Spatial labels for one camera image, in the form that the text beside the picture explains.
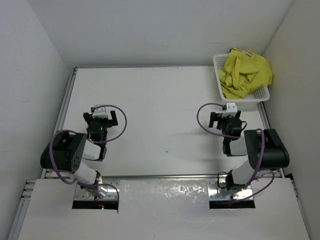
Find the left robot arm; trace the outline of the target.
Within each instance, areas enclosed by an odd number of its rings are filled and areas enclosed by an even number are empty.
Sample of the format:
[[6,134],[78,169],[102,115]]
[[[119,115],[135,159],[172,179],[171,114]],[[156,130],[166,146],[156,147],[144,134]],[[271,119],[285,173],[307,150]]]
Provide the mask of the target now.
[[108,128],[118,125],[114,110],[108,117],[106,109],[98,108],[92,113],[83,113],[87,123],[87,133],[58,133],[54,140],[49,142],[40,157],[40,165],[44,169],[54,170],[51,156],[59,172],[73,175],[80,183],[80,188],[95,198],[102,199],[108,192],[108,187],[102,186],[101,174],[88,167],[85,160],[101,162],[104,160],[107,147]]

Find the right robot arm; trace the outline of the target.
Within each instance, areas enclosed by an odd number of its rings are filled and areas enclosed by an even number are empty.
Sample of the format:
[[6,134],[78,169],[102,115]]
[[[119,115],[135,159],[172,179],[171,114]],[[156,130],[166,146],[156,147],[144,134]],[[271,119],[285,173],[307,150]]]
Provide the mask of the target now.
[[228,157],[245,156],[247,160],[225,174],[222,189],[237,191],[247,188],[252,181],[268,172],[286,168],[289,153],[275,129],[246,130],[247,122],[234,116],[211,112],[208,127],[216,128],[223,136],[222,151]]

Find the yellow trousers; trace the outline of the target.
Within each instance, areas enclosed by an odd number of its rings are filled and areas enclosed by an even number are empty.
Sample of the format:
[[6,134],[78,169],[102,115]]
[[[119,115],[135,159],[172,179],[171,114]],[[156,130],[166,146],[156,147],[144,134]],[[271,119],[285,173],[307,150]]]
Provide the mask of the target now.
[[257,89],[272,84],[273,72],[269,62],[256,53],[232,48],[219,69],[222,94],[227,99],[244,99]]

